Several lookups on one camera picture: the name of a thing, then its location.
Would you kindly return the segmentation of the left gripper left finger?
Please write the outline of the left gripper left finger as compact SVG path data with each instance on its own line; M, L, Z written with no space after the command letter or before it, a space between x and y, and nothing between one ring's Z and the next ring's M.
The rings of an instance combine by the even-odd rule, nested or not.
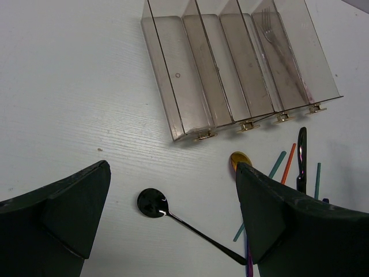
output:
M80 276L110 181L110 165L101 160L1 201L1 276Z

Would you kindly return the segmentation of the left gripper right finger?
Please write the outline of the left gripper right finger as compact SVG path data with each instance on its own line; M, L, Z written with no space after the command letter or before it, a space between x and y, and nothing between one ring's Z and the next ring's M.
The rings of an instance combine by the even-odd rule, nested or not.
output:
M367 276L368 214L316 200L245 163L236 188L261 276Z

